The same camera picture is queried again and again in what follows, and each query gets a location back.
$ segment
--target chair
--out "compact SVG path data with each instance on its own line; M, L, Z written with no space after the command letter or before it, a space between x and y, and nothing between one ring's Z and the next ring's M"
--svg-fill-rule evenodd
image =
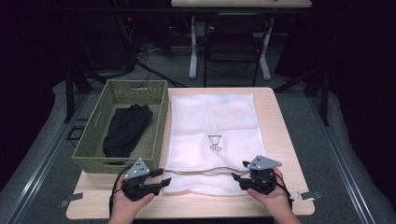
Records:
M207 62L255 63L254 87L264 38L270 26L268 18L256 13L221 13L209 18L205 23L204 87ZM260 34L260 38L255 38L253 34Z

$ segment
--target desk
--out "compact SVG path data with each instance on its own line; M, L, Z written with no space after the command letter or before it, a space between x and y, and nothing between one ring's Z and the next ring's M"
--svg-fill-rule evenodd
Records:
M311 215L315 207L310 201L298 198L298 191L308 191L303 172L297 160L288 130L282 118L274 92L270 88L188 88L169 89L173 95L214 93L253 93L262 137L268 157L281 161L289 192L295 199L293 212L296 215ZM170 131L170 106L163 136L163 151L160 167L164 167ZM73 201L67 209L71 219L108 218L108 198L117 175L81 173L75 193L83 192L83 198ZM213 197L196 194L159 196L144 207L136 218L204 218L204 217L268 217L263 206L249 196Z
M310 0L172 0L172 7L311 7ZM260 58L260 67L262 68L262 76L264 80L271 80L270 71L268 69L267 61L265 61L265 52L267 51L268 42L270 40L274 20L271 19L271 27L267 36L264 39L262 47L262 56ZM191 63L190 63L190 79L195 79L197 76L197 61L198 55L196 50L196 32L195 32L195 18L191 18Z

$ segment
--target basket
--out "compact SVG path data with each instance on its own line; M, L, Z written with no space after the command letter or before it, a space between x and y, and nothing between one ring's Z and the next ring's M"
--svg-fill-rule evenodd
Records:
M108 80L73 154L73 161L89 174L118 174L139 158L149 169L158 169L168 103L166 81ZM129 158L106 158L103 142L116 109L134 104L148 105L153 112L150 125Z

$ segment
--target folded white fabric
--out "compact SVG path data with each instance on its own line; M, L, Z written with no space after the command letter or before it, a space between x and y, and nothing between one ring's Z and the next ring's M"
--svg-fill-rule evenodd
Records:
M253 94L173 96L164 178L165 193L246 194L231 172L248 173L242 161L266 156Z

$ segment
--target white table leg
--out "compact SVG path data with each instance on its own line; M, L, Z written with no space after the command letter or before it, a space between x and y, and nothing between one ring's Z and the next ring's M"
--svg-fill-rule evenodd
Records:
M190 79L197 78L197 36L195 33L195 17L191 17L191 62L190 62Z
M268 34L265 36L264 45L262 46L262 56L260 57L260 67L262 68L262 76L264 77L264 80L267 81L271 80L271 74L268 69L267 61L265 61L265 52L267 51L268 42L270 41L273 25L274 25L274 19L272 18L271 27L268 30Z

